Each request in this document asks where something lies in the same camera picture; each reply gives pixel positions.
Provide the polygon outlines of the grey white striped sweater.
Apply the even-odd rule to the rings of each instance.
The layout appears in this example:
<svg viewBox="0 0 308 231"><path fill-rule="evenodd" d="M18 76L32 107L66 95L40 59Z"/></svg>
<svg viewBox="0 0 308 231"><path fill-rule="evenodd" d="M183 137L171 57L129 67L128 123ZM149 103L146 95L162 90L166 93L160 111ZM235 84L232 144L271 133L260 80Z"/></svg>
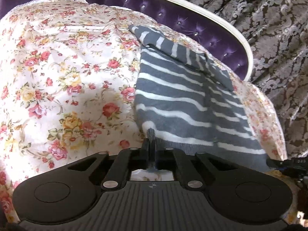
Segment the grey white striped sweater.
<svg viewBox="0 0 308 231"><path fill-rule="evenodd" d="M158 144L188 155L209 153L259 172L267 153L253 135L243 103L226 70L204 53L173 42L153 28L129 27L141 45L134 113Z"/></svg>

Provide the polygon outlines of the floral bed cover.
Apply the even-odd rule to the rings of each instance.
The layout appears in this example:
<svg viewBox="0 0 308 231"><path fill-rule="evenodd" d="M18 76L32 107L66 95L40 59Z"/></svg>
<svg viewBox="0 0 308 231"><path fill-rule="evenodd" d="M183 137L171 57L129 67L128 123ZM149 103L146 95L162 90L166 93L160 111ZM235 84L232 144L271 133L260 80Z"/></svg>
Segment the floral bed cover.
<svg viewBox="0 0 308 231"><path fill-rule="evenodd" d="M38 0L1 19L1 210L9 222L19 221L12 196L21 182L141 146L134 117L141 46L131 24L213 55L143 13L85 0Z"/></svg>

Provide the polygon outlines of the purple tufted white-framed sofa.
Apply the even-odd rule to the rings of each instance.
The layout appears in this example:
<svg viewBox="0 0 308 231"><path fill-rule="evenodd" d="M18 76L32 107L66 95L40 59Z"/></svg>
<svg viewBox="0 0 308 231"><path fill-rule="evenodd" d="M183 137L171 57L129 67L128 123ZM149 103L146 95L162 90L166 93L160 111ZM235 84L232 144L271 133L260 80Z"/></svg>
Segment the purple tufted white-framed sofa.
<svg viewBox="0 0 308 231"><path fill-rule="evenodd" d="M1 0L1 16L33 0ZM253 53L243 35L226 20L185 0L86 0L142 12L197 41L242 80L250 79Z"/></svg>

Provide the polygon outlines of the grey damask curtain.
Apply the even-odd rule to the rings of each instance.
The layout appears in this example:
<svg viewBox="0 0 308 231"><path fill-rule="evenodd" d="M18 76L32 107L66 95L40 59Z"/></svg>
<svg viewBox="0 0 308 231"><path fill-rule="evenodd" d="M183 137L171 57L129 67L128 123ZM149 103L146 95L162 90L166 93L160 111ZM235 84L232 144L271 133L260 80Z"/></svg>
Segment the grey damask curtain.
<svg viewBox="0 0 308 231"><path fill-rule="evenodd" d="M307 0L186 0L239 30L254 59L251 82L273 102L290 157L307 156Z"/></svg>

